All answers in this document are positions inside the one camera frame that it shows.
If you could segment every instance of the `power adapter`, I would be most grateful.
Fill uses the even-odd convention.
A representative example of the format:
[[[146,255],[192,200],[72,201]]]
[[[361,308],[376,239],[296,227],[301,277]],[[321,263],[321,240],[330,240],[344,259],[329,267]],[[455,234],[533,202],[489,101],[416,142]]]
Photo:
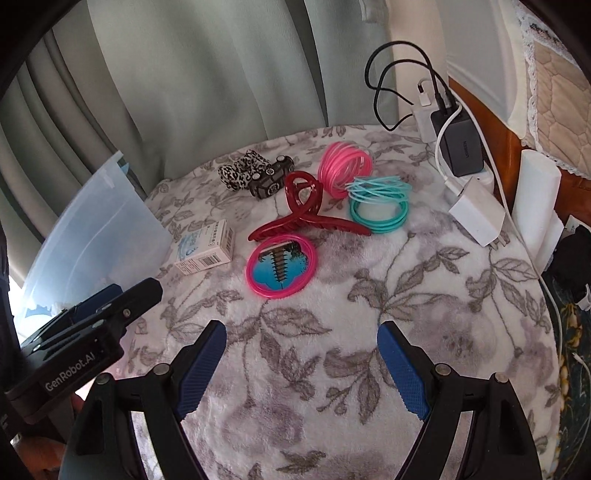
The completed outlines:
[[[451,115],[452,112],[443,113],[441,110],[431,114],[431,122],[437,135]],[[466,111],[461,111],[447,127],[440,149],[455,177],[477,173],[484,168],[480,136]]]

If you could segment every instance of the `plastic storage box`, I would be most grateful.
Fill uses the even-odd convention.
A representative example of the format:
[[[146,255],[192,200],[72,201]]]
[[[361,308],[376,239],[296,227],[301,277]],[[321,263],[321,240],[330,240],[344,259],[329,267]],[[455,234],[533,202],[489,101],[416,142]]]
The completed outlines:
[[[107,285],[127,290],[158,274],[172,237],[121,170],[122,157],[117,152],[86,182],[43,243],[15,318],[20,333],[40,326],[27,321],[27,310],[53,316]]]

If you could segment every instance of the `pink hair tie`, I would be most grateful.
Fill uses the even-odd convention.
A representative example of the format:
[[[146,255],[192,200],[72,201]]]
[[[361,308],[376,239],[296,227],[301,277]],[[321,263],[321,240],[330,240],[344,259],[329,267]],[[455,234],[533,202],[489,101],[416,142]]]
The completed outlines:
[[[371,157],[361,146],[353,142],[336,142],[322,155],[318,180],[331,197],[344,199],[348,195],[346,184],[355,177],[370,175],[373,167]]]

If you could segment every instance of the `gray curtain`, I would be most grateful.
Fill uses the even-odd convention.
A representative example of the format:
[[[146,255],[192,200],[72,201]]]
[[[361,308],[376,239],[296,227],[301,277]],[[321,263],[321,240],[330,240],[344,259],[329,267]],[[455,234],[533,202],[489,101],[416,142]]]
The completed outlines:
[[[383,0],[77,4],[0,101],[11,275],[22,284],[61,212],[116,150],[149,192],[248,144],[375,123],[363,70],[388,39],[385,8]],[[380,109],[398,119],[392,97]]]

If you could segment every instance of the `wooden bed frame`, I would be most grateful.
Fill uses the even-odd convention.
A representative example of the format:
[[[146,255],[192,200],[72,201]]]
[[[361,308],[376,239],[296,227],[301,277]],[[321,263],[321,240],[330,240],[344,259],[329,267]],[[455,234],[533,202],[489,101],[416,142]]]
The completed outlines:
[[[482,127],[499,170],[507,203],[509,208],[512,208],[519,177],[521,151],[525,147],[521,145],[517,135],[509,130],[478,98],[452,78],[449,79],[449,84],[470,107]],[[591,225],[591,181],[564,170],[561,170],[561,173],[560,190],[554,207],[556,213],[564,223],[569,215],[573,215],[587,225]]]

